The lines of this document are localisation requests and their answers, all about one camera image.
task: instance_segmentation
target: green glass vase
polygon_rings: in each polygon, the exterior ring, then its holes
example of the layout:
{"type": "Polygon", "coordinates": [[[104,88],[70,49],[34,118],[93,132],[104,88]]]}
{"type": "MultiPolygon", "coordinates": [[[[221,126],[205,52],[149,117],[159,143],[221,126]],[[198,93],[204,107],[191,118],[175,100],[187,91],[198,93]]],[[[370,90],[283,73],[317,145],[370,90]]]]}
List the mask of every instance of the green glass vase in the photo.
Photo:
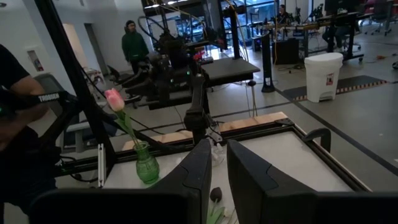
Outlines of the green glass vase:
{"type": "Polygon", "coordinates": [[[159,164],[156,158],[149,154],[148,142],[139,142],[140,147],[134,146],[138,159],[136,169],[138,177],[145,184],[153,184],[159,178],[159,164]]]}

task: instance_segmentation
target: pink tulip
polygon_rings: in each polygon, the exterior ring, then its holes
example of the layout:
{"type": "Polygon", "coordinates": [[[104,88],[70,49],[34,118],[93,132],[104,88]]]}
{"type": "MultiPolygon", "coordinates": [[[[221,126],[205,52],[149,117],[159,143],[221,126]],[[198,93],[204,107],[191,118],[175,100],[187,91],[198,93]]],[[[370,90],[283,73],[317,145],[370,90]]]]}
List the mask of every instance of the pink tulip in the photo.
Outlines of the pink tulip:
{"type": "Polygon", "coordinates": [[[120,93],[112,88],[112,90],[105,91],[106,101],[108,101],[112,110],[115,112],[121,111],[124,108],[124,100],[120,93]]]}

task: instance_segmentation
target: gray floor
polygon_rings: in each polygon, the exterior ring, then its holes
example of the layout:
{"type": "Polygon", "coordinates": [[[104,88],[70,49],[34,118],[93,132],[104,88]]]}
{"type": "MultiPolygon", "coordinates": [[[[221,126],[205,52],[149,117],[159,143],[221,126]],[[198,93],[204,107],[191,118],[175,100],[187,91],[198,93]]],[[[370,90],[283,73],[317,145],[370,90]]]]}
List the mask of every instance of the gray floor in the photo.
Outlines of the gray floor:
{"type": "MultiPolygon", "coordinates": [[[[355,38],[356,42],[362,44],[362,53],[365,54],[364,63],[358,63],[358,60],[345,62],[341,68],[340,78],[355,77],[359,75],[368,75],[375,78],[387,80],[389,82],[398,81],[398,71],[391,67],[392,63],[398,60],[392,54],[397,52],[398,45],[398,26],[392,25],[392,33],[387,37],[376,34],[374,36],[361,34],[355,38]],[[389,56],[388,58],[376,61],[376,55],[389,56]]],[[[318,45],[325,45],[320,38],[313,38],[310,46],[315,48],[318,45]]],[[[250,62],[262,67],[261,56],[253,54],[249,50],[250,62]]],[[[276,66],[273,69],[275,87],[279,90],[286,90],[305,86],[305,72],[293,70],[289,73],[283,68],[288,66],[276,66]]],[[[262,73],[255,74],[255,80],[262,82],[262,73]]],[[[324,128],[325,123],[320,122],[310,116],[297,105],[290,103],[278,92],[261,93],[261,85],[255,86],[256,103],[259,114],[267,114],[282,111],[297,123],[304,131],[311,131],[317,128],[324,128]]],[[[251,89],[246,89],[242,85],[229,84],[218,86],[215,92],[209,93],[209,103],[211,114],[218,121],[233,121],[236,119],[248,118],[247,112],[224,116],[224,114],[245,111],[248,109],[246,99],[248,91],[249,107],[251,108],[251,89]]],[[[300,102],[304,108],[320,117],[339,130],[332,132],[331,153],[354,175],[358,176],[365,184],[374,191],[394,191],[398,189],[398,176],[380,165],[368,154],[358,149],[352,141],[343,138],[344,135],[353,141],[365,147],[371,154],[379,156],[381,160],[386,161],[393,168],[398,167],[398,84],[387,84],[370,89],[354,91],[338,95],[334,101],[322,103],[311,103],[309,101],[300,102]]],[[[184,116],[185,111],[190,105],[180,105],[176,108],[163,108],[160,110],[149,111],[148,108],[139,108],[134,110],[128,108],[129,114],[144,123],[147,126],[155,127],[179,123],[180,118],[176,110],[184,116]]],[[[43,123],[50,123],[52,120],[49,115],[43,123]]],[[[41,132],[46,125],[38,123],[35,125],[41,132]]],[[[134,128],[143,129],[142,126],[134,124],[134,128]]],[[[171,133],[182,128],[181,124],[160,128],[158,131],[171,133]]],[[[156,135],[151,131],[145,131],[150,136],[156,135]]],[[[124,142],[129,139],[128,136],[119,136],[112,138],[115,149],[120,149],[124,142]]],[[[95,151],[88,151],[84,154],[74,155],[76,157],[94,156],[95,151]]],[[[88,172],[83,176],[90,178],[96,175],[88,172]]],[[[88,187],[86,184],[78,183],[70,177],[57,179],[59,187],[88,187]]],[[[18,208],[10,205],[6,206],[6,223],[26,223],[26,217],[22,215],[18,208]]]]}

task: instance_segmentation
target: man in green hoodie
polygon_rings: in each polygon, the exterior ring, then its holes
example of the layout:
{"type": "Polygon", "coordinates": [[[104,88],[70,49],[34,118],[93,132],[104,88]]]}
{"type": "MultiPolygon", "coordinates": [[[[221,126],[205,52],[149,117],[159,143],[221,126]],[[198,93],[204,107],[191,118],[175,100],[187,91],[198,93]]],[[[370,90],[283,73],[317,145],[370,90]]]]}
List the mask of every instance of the man in green hoodie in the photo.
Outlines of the man in green hoodie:
{"type": "Polygon", "coordinates": [[[141,34],[137,32],[134,21],[126,22],[126,34],[122,38],[122,49],[124,58],[131,64],[134,74],[137,74],[138,62],[142,61],[149,51],[141,34]]]}

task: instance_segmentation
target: black monitor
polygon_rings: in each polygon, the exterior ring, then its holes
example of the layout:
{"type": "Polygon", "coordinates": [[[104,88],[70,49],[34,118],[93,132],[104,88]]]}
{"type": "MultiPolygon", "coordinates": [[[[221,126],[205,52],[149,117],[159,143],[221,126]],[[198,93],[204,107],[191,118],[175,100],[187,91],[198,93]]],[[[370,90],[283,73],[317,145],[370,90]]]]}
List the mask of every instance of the black monitor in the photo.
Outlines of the black monitor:
{"type": "Polygon", "coordinates": [[[325,11],[337,12],[339,9],[347,9],[351,12],[360,4],[360,0],[325,0],[325,11]]]}

